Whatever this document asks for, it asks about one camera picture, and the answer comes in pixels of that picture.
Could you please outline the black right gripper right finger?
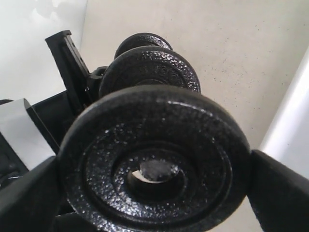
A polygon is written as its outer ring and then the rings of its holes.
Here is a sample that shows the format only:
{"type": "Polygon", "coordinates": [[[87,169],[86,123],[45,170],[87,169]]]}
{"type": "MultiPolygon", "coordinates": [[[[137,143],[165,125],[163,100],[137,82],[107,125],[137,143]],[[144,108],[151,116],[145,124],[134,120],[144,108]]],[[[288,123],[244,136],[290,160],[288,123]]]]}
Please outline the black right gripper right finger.
{"type": "Polygon", "coordinates": [[[251,152],[247,196],[265,232],[309,230],[309,181],[260,150],[251,152]]]}

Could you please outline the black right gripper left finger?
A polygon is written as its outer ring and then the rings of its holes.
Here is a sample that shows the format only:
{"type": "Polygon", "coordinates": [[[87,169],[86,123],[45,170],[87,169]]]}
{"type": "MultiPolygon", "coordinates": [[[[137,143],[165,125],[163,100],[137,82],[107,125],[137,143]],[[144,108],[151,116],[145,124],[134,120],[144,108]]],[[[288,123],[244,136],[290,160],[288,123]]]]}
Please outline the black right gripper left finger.
{"type": "Polygon", "coordinates": [[[49,157],[0,192],[2,232],[47,232],[62,199],[58,162],[49,157]]]}

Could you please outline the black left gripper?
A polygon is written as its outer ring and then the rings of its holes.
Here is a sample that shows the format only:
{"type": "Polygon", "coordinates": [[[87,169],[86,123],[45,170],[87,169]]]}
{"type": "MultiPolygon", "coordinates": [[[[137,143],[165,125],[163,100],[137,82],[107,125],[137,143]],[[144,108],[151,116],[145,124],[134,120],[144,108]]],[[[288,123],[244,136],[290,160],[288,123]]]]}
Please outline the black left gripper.
{"type": "Polygon", "coordinates": [[[66,91],[43,100],[28,109],[28,114],[53,150],[61,142],[75,118],[93,102],[87,80],[90,72],[84,63],[70,30],[45,39],[61,75],[66,91]]]}

